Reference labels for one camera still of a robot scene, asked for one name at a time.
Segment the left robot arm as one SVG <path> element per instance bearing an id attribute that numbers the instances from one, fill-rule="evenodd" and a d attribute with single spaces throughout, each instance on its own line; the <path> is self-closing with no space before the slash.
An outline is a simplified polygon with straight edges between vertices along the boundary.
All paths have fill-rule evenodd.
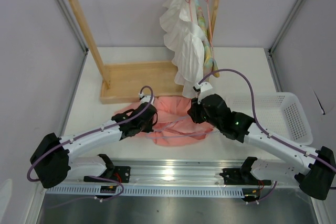
<path id="1" fill-rule="evenodd" d="M 60 184 L 67 178 L 70 163 L 77 157 L 94 148 L 151 131 L 156 114 L 155 106 L 144 102 L 136 109 L 115 114 L 101 126 L 87 132 L 61 137 L 55 133 L 45 135 L 30 158 L 28 181 L 41 182 L 46 189 Z"/>

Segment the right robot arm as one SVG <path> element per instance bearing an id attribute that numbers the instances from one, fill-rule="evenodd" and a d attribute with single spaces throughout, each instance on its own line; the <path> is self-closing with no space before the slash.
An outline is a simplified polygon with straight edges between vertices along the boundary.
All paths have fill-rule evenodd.
<path id="1" fill-rule="evenodd" d="M 335 177 L 335 159 L 331 149 L 323 146 L 317 150 L 271 135 L 255 116 L 231 111 L 217 94 L 211 94 L 202 101 L 193 98 L 187 113 L 194 123 L 207 122 L 228 139 L 258 147 L 283 161 L 264 163 L 248 157 L 239 174 L 244 183 L 251 184 L 257 179 L 288 180 L 298 184 L 308 196 L 317 200 L 327 198 Z"/>

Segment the pink pleated skirt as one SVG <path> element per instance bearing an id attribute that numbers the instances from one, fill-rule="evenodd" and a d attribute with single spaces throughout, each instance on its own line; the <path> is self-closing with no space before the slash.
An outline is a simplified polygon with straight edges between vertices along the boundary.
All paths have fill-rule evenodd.
<path id="1" fill-rule="evenodd" d="M 154 144 L 166 147 L 186 146 L 201 142 L 214 127 L 207 122 L 196 124 L 187 111 L 191 108 L 191 99 L 185 97 L 158 97 L 154 100 L 158 115 L 153 132 L 137 134 L 146 137 Z"/>

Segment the blue wire hanger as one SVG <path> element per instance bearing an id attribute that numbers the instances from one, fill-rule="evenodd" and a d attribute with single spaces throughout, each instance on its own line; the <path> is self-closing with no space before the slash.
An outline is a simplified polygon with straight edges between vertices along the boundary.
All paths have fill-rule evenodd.
<path id="1" fill-rule="evenodd" d="M 146 133 L 145 137 L 151 140 L 170 140 L 176 138 L 203 138 L 213 131 L 213 127 L 203 122 L 201 124 L 194 123 L 188 116 L 183 116 L 177 120 L 166 123 L 159 129 L 154 129 L 151 133 Z"/>

